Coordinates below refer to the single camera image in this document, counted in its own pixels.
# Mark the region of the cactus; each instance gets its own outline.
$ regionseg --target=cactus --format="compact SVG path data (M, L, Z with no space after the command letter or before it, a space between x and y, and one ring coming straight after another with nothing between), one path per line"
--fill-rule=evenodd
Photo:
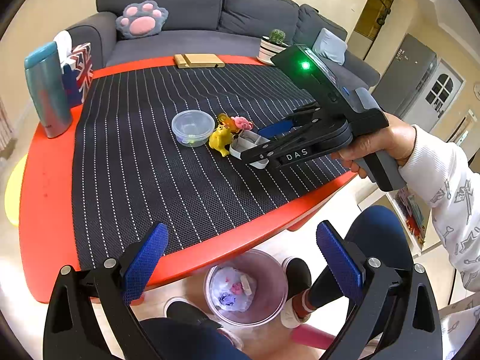
M269 41L278 45L283 45L285 33L282 30L273 30L270 33Z

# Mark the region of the trash can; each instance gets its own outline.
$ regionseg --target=trash can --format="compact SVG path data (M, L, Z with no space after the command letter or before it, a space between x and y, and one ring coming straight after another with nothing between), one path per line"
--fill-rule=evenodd
M222 310L213 304L210 285L216 271L231 266L257 281L255 296L246 311ZM208 271L203 291L208 307L220 320L239 327L255 327L267 323L282 310L289 286L282 266L269 254L251 249Z

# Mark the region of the potted plant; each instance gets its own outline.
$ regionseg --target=potted plant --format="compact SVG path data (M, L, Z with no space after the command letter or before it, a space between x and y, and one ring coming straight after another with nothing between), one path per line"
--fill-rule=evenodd
M258 60L273 65L270 58L288 47L287 44L283 43L284 39L285 33L282 30L273 30L270 36L262 36Z

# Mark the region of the sofa armrest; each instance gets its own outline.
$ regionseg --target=sofa armrest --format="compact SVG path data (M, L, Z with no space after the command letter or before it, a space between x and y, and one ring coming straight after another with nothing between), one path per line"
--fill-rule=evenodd
M99 12L67 28L74 46L90 42L93 70L105 67L117 43L116 18L111 12Z
M343 67L355 74L369 87L376 85L378 81L380 81L380 73L365 61L362 61L360 58L353 55L349 50L345 51L345 62Z

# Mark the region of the gray sofa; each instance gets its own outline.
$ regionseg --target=gray sofa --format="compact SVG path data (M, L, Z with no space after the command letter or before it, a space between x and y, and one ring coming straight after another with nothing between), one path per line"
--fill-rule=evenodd
M345 40L347 32L307 4L291 0L155 0L169 11L158 35L124 40L115 19L130 3L145 0L97 0L98 13L67 30L73 44L92 44L93 68L183 53L212 53L257 56L260 38L273 29L283 30L287 44L312 47L326 27ZM343 66L322 58L348 89L369 88L379 73L351 54Z

